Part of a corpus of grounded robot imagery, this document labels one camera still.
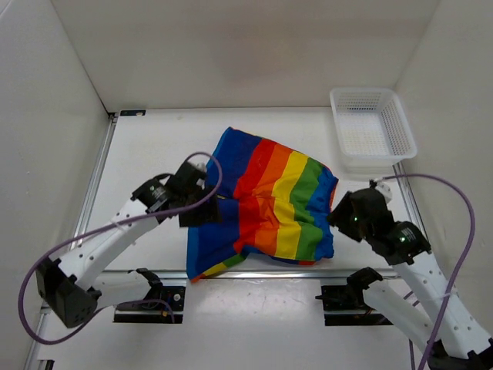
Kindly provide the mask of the rainbow striped shorts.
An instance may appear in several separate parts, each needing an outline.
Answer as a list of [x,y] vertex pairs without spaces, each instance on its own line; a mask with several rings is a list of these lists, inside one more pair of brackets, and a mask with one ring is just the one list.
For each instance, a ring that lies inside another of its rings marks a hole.
[[206,165],[221,221],[188,230],[190,281],[249,254],[311,266],[334,255],[327,216],[339,180],[329,167],[278,142],[227,128]]

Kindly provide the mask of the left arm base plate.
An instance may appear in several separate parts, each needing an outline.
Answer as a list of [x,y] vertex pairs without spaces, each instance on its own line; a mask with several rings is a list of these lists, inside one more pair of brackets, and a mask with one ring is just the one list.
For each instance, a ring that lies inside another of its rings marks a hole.
[[116,324],[180,325],[186,298],[184,280],[164,280],[163,286],[144,303],[127,302],[116,306]]

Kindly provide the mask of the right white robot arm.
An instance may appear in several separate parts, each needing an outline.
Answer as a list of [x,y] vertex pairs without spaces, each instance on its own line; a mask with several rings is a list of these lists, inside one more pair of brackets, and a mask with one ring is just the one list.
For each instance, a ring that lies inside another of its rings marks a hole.
[[416,309],[370,267],[347,278],[346,299],[368,306],[399,328],[430,369],[490,369],[492,336],[452,292],[431,245],[409,221],[396,221],[376,188],[347,192],[327,218],[350,239],[366,241],[406,282],[421,304]]

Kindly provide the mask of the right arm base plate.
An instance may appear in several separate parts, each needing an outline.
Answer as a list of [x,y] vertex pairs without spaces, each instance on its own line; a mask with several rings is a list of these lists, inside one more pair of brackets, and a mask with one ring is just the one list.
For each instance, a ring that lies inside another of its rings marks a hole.
[[346,286],[322,285],[315,298],[322,302],[327,327],[392,325],[379,311],[351,296]]

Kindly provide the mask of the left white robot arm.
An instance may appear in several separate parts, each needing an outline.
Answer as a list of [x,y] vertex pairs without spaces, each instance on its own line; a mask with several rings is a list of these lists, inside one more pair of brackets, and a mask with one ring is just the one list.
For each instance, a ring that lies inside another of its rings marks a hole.
[[163,307],[163,285],[141,267],[115,277],[102,273],[130,245],[172,217],[181,227],[220,219],[215,192],[221,169],[209,170],[188,161],[176,173],[157,175],[139,186],[100,232],[55,260],[36,268],[42,298],[67,328],[85,323],[97,311],[119,304]]

